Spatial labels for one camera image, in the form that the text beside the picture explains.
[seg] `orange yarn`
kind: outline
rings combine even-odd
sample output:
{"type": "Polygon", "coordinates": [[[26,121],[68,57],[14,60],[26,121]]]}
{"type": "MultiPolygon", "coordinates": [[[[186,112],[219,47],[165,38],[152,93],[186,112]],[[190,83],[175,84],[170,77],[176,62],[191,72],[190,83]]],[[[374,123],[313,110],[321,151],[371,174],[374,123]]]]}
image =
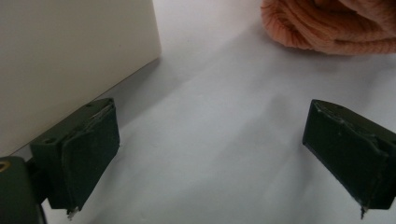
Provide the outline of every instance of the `orange yarn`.
{"type": "Polygon", "coordinates": [[[329,54],[396,52],[395,0],[263,0],[275,41],[329,54]]]}

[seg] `white table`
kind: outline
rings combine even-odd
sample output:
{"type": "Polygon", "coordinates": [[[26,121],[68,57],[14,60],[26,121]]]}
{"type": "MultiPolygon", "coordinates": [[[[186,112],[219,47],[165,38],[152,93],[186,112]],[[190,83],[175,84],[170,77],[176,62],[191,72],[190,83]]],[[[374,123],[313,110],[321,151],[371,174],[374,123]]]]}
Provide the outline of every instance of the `white table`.
{"type": "MultiPolygon", "coordinates": [[[[154,0],[160,60],[103,97],[121,147],[71,223],[395,223],[360,207],[302,146],[312,99],[396,131],[396,57],[285,49],[260,0],[154,0]]],[[[50,210],[49,224],[70,223],[50,210]]]]}

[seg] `white box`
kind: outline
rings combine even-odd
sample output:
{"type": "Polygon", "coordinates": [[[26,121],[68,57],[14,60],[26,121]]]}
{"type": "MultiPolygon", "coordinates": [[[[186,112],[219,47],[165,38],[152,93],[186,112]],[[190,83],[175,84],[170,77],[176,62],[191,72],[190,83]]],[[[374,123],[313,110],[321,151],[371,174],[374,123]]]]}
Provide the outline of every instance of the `white box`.
{"type": "Polygon", "coordinates": [[[0,156],[161,52],[150,0],[0,3],[0,156]]]}

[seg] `white surface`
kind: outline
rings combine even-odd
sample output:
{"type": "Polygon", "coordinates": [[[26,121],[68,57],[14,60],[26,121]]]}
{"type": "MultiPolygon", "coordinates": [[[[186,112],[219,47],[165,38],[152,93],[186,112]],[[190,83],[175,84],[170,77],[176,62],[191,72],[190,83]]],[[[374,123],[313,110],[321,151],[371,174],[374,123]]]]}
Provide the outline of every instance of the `white surface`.
{"type": "Polygon", "coordinates": [[[284,49],[260,4],[154,1],[163,56],[105,95],[122,146],[72,223],[395,223],[395,205],[360,221],[301,141],[313,98],[396,131],[396,57],[284,49]]]}
{"type": "Polygon", "coordinates": [[[160,54],[149,0],[0,3],[0,156],[160,54]]]}

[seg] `white block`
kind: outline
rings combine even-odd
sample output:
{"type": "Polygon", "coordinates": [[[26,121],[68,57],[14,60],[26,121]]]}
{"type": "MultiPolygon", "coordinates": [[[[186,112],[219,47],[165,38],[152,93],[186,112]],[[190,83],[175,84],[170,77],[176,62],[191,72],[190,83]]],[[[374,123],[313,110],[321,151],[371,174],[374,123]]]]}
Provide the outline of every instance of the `white block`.
{"type": "Polygon", "coordinates": [[[0,3],[0,156],[156,59],[150,0],[0,3]]]}

